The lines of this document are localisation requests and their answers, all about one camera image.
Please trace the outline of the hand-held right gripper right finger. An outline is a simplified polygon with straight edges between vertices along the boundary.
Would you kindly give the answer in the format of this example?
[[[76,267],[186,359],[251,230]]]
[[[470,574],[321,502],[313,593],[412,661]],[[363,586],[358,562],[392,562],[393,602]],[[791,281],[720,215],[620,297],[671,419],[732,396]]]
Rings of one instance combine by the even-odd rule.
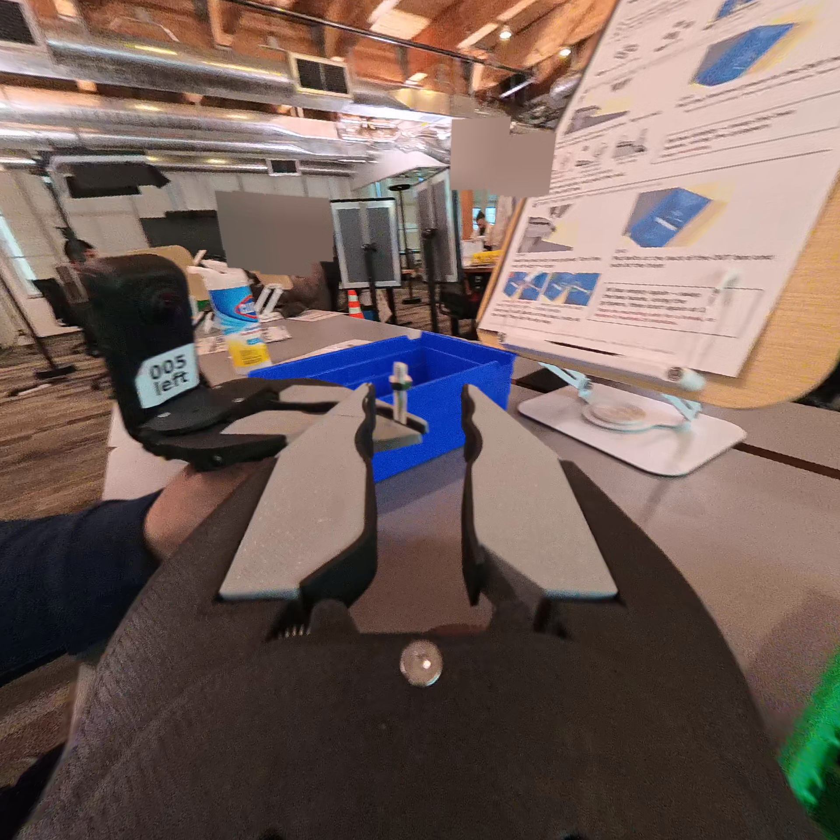
[[[475,385],[461,392],[461,558],[476,605],[607,602],[617,585],[561,459]]]

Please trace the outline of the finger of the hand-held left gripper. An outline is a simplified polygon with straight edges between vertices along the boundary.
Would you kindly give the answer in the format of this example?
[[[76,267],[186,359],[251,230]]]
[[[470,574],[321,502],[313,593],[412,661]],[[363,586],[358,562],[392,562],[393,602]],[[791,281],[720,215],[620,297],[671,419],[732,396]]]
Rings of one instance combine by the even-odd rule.
[[[289,443],[306,432],[310,426],[326,419],[326,415],[312,413],[257,413],[239,418],[223,428],[223,435],[282,436]],[[372,435],[374,452],[419,445],[423,434],[390,418],[377,416]]]
[[[376,398],[373,384],[362,384],[354,389],[332,384],[287,385],[276,394],[276,410],[361,421],[371,417],[395,420],[393,406]]]

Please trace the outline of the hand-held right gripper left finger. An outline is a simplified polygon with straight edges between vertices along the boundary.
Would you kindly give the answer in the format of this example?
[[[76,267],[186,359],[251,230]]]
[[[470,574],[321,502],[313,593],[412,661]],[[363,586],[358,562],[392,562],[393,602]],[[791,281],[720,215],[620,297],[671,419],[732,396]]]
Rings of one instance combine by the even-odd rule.
[[[277,457],[218,596],[351,606],[375,577],[375,391],[356,388]]]

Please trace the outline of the silver hex bolt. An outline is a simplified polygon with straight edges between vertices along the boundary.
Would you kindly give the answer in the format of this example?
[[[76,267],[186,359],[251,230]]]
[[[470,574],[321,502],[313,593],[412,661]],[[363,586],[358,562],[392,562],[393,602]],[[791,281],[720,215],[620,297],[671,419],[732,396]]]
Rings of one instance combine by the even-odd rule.
[[[408,366],[401,361],[395,361],[389,378],[392,387],[393,419],[400,425],[407,425],[407,393],[413,387],[413,378],[409,374]]]

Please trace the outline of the blue plastic bin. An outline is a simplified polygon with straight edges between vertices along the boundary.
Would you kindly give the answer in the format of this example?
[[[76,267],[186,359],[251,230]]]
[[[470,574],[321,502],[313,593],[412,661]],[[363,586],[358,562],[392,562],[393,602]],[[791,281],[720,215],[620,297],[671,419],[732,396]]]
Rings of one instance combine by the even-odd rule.
[[[376,397],[392,403],[390,378],[395,362],[407,365],[413,385],[408,412],[428,424],[421,444],[374,455],[376,483],[463,446],[461,392],[474,385],[502,410],[508,407],[514,355],[481,343],[422,332],[366,343],[345,350],[310,355],[250,373],[269,380],[313,379],[354,389],[368,383]]]

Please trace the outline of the green plastic bin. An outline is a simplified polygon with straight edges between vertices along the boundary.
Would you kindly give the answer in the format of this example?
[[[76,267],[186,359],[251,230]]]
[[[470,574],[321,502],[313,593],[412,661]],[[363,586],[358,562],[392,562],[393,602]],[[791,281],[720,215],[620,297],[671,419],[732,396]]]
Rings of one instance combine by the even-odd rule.
[[[839,838],[839,651],[836,650],[784,748],[780,766],[797,801],[825,838]]]

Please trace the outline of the person's left forearm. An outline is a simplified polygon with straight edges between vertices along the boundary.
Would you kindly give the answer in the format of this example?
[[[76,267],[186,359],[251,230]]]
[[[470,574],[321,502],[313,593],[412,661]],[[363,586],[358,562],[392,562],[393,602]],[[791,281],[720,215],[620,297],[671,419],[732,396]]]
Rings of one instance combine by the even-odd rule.
[[[2,521],[3,684],[112,634],[158,566],[144,521],[159,495]]]

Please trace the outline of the person's left hand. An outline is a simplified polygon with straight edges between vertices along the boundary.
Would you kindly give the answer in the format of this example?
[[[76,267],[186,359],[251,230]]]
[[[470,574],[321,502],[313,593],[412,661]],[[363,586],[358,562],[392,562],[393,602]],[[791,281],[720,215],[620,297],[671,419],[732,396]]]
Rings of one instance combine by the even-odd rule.
[[[154,500],[143,520],[143,542],[157,563],[170,559],[201,523],[252,476],[272,468],[274,458],[216,471],[182,469]]]

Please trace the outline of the tan board on white stand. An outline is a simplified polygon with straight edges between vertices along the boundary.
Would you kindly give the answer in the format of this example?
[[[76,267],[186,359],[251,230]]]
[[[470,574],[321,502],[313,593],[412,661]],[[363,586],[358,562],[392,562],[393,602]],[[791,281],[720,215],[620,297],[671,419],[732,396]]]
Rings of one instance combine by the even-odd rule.
[[[159,247],[138,248],[125,252],[121,256],[160,256],[168,259],[186,275],[187,271],[193,267],[193,255],[183,246],[167,245]]]

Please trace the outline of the black display screen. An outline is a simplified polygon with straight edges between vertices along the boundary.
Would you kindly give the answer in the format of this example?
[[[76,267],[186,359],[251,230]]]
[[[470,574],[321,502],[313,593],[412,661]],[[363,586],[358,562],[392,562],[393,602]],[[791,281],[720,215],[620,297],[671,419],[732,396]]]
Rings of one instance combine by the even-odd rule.
[[[191,255],[205,250],[205,258],[226,260],[217,211],[173,211],[162,217],[142,217],[140,224],[150,247],[178,245]]]

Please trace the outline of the disinfectant wipes canister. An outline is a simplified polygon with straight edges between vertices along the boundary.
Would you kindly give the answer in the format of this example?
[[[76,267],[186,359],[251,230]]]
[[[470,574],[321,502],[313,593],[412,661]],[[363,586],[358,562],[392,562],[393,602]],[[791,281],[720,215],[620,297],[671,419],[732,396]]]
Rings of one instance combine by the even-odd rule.
[[[200,282],[206,292],[235,372],[248,375],[269,366],[270,354],[247,273],[219,260],[204,259],[187,268],[187,279]]]

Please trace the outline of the black studio light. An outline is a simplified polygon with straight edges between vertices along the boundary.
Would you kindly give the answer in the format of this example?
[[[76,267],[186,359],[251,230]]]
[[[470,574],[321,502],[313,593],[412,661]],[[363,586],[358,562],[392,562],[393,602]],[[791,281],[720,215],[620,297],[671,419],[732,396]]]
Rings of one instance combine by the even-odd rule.
[[[65,175],[70,197],[138,196],[145,187],[162,189],[170,179],[152,164],[144,162],[74,164]]]

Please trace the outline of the black office chair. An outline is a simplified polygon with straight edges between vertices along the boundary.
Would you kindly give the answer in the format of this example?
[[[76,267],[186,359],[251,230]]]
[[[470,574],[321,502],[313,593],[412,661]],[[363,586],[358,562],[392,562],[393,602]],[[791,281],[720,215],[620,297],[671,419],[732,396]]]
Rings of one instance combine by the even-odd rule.
[[[438,285],[437,300],[444,315],[455,321],[475,321],[484,297],[484,281],[468,276]]]

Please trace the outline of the white framed grey panel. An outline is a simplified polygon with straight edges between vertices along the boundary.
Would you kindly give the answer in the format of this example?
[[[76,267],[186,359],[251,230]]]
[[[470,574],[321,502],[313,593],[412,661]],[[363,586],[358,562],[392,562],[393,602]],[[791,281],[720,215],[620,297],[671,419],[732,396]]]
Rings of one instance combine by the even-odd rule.
[[[459,337],[456,315],[449,308],[443,311],[440,308],[443,297],[452,291],[461,291],[462,287],[459,232],[455,225],[449,169],[420,182],[415,187],[415,194],[431,328],[435,333],[441,332],[438,317],[443,313],[452,336]]]
[[[367,291],[373,319],[395,323],[394,291],[403,282],[396,200],[393,197],[330,201],[340,288]]]

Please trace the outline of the large white air vent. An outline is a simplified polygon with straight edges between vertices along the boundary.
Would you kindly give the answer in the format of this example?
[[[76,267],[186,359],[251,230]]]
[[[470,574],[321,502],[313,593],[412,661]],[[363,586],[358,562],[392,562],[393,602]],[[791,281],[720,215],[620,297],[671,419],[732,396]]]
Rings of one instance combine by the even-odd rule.
[[[1,45],[43,47],[43,37],[25,1],[1,1]]]

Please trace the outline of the silver ventilation duct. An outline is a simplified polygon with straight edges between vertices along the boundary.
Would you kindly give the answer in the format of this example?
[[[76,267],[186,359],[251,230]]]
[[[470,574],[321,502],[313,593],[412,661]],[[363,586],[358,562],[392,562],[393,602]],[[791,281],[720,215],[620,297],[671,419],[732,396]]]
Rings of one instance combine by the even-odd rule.
[[[211,50],[147,40],[35,32],[33,45],[2,39],[2,72],[186,92],[385,119],[466,118],[479,107],[464,94],[349,78],[349,94],[298,89],[287,61],[241,60]]]
[[[391,141],[317,136],[253,123],[153,119],[151,112],[103,109],[16,110],[2,105],[2,147],[27,150],[144,151],[253,155],[262,158],[372,162],[396,151]]]

